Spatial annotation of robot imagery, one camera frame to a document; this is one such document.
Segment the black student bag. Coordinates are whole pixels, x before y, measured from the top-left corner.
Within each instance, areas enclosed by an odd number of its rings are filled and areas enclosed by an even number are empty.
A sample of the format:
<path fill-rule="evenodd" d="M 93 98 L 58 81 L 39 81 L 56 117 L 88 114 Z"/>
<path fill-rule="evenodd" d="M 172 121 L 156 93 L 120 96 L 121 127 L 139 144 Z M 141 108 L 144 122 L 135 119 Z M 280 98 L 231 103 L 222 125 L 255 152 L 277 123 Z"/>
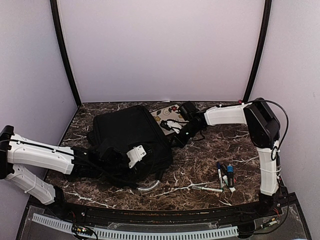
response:
<path fill-rule="evenodd" d="M 129 145 L 152 142 L 152 172 L 160 181 L 166 169 L 173 163 L 171 144 L 152 114 L 142 105 L 114 112 L 99 114 L 93 119 L 93 129 L 87 134 L 94 147 L 114 147 L 126 150 L 132 168 L 142 159 L 145 151 L 139 146 L 133 150 Z"/>

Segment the blue-capped white marker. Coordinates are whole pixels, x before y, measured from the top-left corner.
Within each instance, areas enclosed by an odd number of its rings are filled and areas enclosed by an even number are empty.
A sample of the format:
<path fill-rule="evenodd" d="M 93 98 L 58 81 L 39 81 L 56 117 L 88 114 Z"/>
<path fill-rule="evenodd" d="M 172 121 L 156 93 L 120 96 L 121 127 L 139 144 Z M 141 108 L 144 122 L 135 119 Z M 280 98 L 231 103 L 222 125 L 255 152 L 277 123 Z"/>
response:
<path fill-rule="evenodd" d="M 221 173 L 221 165 L 219 162 L 217 162 L 217 172 L 218 172 L 218 179 L 219 179 L 219 186 L 221 191 L 223 192 L 223 179 L 222 179 L 222 173 Z"/>

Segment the black marker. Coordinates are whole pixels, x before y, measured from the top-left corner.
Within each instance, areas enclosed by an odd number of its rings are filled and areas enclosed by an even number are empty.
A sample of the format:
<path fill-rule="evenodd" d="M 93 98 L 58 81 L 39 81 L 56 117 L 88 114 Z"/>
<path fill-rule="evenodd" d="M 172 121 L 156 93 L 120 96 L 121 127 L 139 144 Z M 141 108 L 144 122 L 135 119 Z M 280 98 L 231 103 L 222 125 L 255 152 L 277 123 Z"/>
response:
<path fill-rule="evenodd" d="M 221 163 L 220 164 L 220 168 L 223 172 L 223 176 L 222 176 L 222 179 L 225 183 L 225 185 L 228 187 L 229 184 L 228 184 L 228 171 L 227 171 L 227 166 L 224 164 L 224 163 Z"/>

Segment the blue-capped black highlighter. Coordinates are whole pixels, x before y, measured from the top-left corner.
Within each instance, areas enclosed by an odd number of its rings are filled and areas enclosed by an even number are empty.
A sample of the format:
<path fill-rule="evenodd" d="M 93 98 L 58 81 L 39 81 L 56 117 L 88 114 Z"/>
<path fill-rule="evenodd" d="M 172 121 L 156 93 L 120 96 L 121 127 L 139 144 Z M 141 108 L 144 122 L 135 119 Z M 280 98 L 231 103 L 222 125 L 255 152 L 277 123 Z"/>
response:
<path fill-rule="evenodd" d="M 228 187 L 233 188 L 234 187 L 234 168 L 232 165 L 227 166 L 227 172 L 228 172 Z"/>

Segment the clear-capped white pen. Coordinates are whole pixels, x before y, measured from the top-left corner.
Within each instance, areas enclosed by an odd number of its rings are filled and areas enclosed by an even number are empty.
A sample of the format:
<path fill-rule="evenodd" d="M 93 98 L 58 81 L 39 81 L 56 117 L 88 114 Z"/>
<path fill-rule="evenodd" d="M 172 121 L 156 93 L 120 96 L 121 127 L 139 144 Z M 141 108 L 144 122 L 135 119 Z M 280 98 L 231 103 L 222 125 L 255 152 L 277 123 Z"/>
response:
<path fill-rule="evenodd" d="M 215 192 L 215 193 L 222 193 L 223 192 L 223 189 L 216 189 L 216 188 L 210 188 L 210 187 L 199 186 L 199 185 L 193 185 L 191 188 L 195 189 L 195 190 Z"/>

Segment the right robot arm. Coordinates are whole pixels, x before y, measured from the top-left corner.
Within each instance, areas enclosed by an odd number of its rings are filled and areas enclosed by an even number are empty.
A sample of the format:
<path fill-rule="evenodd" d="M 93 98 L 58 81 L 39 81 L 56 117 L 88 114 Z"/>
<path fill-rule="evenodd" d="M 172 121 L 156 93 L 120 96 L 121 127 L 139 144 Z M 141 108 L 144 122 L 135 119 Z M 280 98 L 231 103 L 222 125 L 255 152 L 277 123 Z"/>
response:
<path fill-rule="evenodd" d="M 197 133 L 209 126 L 246 125 L 252 144 L 256 147 L 260 164 L 260 193 L 273 196 L 280 187 L 280 136 L 281 124 L 270 108 L 272 101 L 257 98 L 246 103 L 214 106 L 199 111 L 192 102 L 178 109 L 184 121 L 182 128 L 175 127 L 171 143 L 183 148 Z"/>

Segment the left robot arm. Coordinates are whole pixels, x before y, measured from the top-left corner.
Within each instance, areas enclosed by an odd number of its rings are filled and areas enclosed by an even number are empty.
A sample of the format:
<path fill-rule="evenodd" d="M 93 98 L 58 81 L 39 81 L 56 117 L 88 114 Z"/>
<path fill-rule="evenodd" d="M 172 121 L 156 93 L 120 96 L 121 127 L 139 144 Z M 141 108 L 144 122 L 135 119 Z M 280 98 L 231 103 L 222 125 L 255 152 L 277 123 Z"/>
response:
<path fill-rule="evenodd" d="M 0 132 L 0 178 L 13 182 L 26 194 L 38 199 L 60 218 L 71 213 L 63 190 L 38 178 L 26 166 L 54 170 L 73 178 L 104 177 L 110 183 L 136 188 L 139 167 L 152 156 L 149 144 L 135 144 L 128 152 L 108 149 L 106 155 L 96 150 L 54 146 L 29 140 L 6 125 Z"/>

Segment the black front rail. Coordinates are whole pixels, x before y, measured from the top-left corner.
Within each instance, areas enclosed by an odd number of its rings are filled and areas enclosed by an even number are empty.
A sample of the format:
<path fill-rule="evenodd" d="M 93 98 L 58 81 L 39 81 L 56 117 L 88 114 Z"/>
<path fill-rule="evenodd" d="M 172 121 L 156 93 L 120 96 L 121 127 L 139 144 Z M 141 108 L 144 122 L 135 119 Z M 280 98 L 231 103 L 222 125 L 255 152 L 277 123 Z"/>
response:
<path fill-rule="evenodd" d="M 214 221 L 242 223 L 262 217 L 262 215 L 256 212 L 245 211 L 246 207 L 251 208 L 256 205 L 254 202 L 209 209 L 142 211 L 94 207 L 70 202 L 65 203 L 67 209 L 75 214 L 78 222 L 88 224 L 106 224 L 111 222 L 129 224 L 188 224 Z"/>

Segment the right black frame post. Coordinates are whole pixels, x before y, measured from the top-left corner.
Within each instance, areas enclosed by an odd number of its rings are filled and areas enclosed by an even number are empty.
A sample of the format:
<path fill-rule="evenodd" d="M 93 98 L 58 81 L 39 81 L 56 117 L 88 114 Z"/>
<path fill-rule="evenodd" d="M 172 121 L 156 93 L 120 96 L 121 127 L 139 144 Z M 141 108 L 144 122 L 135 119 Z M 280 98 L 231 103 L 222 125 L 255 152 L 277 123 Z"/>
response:
<path fill-rule="evenodd" d="M 268 32 L 271 9 L 272 9 L 272 0 L 265 0 L 256 51 L 255 51 L 255 55 L 252 63 L 252 68 L 249 74 L 248 82 L 246 85 L 246 89 L 242 98 L 242 102 L 249 101 L 254 88 L 254 84 L 258 74 L 258 69 L 259 69 L 261 58 L 263 55 L 265 40 Z"/>

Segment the black frame post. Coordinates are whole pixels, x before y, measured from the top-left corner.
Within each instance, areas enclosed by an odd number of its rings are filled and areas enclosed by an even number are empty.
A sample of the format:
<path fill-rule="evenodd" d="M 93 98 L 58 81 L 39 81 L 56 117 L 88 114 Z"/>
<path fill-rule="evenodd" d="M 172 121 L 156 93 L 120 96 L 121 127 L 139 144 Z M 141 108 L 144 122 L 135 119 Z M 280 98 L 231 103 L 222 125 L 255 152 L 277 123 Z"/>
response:
<path fill-rule="evenodd" d="M 268 32 L 271 9 L 272 9 L 272 0 L 265 0 L 256 51 L 255 51 L 255 55 L 252 63 L 252 68 L 249 74 L 248 82 L 246 85 L 246 89 L 242 98 L 242 102 L 249 101 L 254 88 L 254 84 L 258 74 L 258 69 L 259 69 L 261 58 L 263 55 L 265 40 Z"/>
<path fill-rule="evenodd" d="M 60 51 L 60 56 L 62 59 L 62 63 L 64 66 L 64 70 L 66 73 L 66 77 L 68 80 L 69 87 L 71 89 L 71 93 L 73 96 L 73 99 L 75 101 L 75 104 L 77 108 L 79 108 L 82 105 L 82 101 L 80 98 L 79 91 L 76 86 L 76 81 L 72 72 L 69 56 L 67 53 L 67 47 L 65 44 L 64 34 L 63 34 L 63 28 L 62 23 L 60 19 L 60 13 L 59 13 L 59 6 L 57 0 L 50 0 L 50 8 L 51 8 L 51 15 L 53 20 L 53 25 L 55 29 L 56 39 Z"/>

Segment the left black frame post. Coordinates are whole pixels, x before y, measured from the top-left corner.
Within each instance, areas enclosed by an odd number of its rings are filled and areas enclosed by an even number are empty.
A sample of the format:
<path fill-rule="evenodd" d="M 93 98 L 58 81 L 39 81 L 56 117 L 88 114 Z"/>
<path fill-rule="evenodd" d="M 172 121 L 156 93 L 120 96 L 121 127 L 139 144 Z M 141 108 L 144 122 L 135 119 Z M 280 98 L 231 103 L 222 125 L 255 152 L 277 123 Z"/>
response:
<path fill-rule="evenodd" d="M 80 98 L 79 91 L 76 86 L 76 81 L 72 72 L 69 56 L 67 53 L 67 47 L 65 44 L 64 34 L 63 34 L 63 28 L 62 23 L 60 19 L 60 13 L 59 13 L 59 6 L 57 0 L 50 0 L 50 8 L 51 8 L 51 15 L 53 20 L 53 25 L 55 29 L 56 39 L 60 51 L 60 56 L 62 59 L 62 63 L 64 66 L 64 70 L 66 73 L 66 77 L 68 80 L 69 87 L 71 89 L 71 93 L 73 96 L 73 99 L 75 101 L 75 104 L 77 108 L 79 108 L 82 105 L 82 101 Z"/>

